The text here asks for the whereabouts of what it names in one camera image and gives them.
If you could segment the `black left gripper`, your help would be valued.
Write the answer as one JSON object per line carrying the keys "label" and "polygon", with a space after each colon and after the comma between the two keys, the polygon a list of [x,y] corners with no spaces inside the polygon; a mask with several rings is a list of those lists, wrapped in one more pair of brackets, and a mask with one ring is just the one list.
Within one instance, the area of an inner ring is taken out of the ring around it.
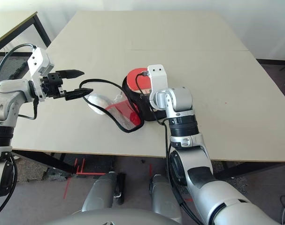
{"label": "black left gripper", "polygon": [[73,91],[65,91],[62,88],[63,79],[74,79],[82,76],[84,73],[80,70],[58,70],[49,73],[47,76],[40,78],[41,88],[46,97],[57,99],[65,97],[66,101],[83,98],[93,92],[90,88],[79,88]]}

